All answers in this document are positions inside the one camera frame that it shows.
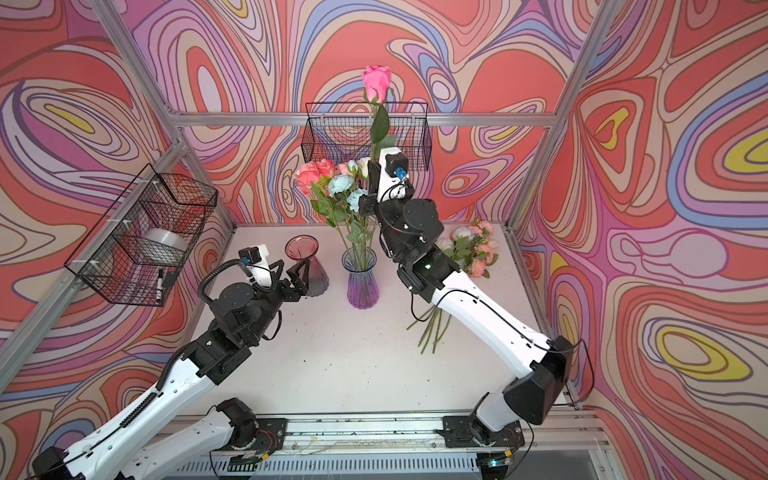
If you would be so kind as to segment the red grey glass vase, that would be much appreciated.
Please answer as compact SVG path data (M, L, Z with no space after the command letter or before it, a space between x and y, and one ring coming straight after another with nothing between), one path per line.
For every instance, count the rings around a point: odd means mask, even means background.
M329 277L320 263L317 254L319 241L311 235L298 235L291 238L286 246L286 255L295 261L308 261L308 291L309 297L318 297L329 287Z

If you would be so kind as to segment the magenta rose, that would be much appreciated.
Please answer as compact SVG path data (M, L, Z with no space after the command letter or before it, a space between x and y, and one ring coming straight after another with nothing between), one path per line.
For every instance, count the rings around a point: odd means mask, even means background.
M373 121L370 127L370 162L377 163L382 148L394 144L389 134L390 117L385 106L391 87L392 73L387 66L368 65L362 74L364 100L372 108Z

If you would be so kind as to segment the light blue flower stem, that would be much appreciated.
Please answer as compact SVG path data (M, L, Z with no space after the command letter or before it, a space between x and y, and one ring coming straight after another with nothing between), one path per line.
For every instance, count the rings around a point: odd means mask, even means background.
M364 270L368 262L369 230L359 205L365 193L348 174L333 177L328 185L331 209L327 219L333 223L345 247L351 250L351 262L358 271Z

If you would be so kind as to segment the large salmon pink rose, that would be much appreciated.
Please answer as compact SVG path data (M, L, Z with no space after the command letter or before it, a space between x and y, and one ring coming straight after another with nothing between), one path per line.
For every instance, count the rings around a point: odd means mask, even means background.
M333 161L323 159L315 162L319 174L326 178L332 178L335 175L335 164Z

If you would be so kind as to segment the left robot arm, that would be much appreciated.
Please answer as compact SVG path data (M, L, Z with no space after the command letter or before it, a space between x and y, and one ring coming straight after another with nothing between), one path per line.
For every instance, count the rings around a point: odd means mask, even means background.
M222 263L198 287L214 315L208 329L174 352L157 382L84 439L52 446L32 462L35 479L163 479L179 467L221 448L254 450L258 460L280 446L241 400L212 407L176 433L156 435L178 414L227 379L271 341L267 330L282 325L281 308L306 296L309 262L290 268L267 261L265 246L246 248Z

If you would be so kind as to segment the blue purple glass vase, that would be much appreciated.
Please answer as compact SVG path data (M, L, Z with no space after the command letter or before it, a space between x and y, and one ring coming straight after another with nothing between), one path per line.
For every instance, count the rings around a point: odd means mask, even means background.
M342 255L342 266L348 272L347 300L356 309L372 308L379 299L374 275L377 263L375 252L366 247L350 247Z

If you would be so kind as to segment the white rose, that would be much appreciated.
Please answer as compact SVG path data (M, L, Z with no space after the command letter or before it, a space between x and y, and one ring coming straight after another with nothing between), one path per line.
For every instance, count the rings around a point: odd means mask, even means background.
M369 164L371 158L363 157L356 161L358 176L366 181L369 180Z

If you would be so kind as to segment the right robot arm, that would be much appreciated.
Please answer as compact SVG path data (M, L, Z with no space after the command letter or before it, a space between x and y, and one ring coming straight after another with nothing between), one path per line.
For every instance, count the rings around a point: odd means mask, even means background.
M380 244L396 264L402 284L459 320L485 342L513 378L485 394L469 416L475 436L488 442L507 425L540 425L561 395L577 347L563 336L537 332L486 295L439 249L444 226L434 201L419 199L408 177L408 161L397 149L379 161L367 160L368 193L360 212L376 218Z

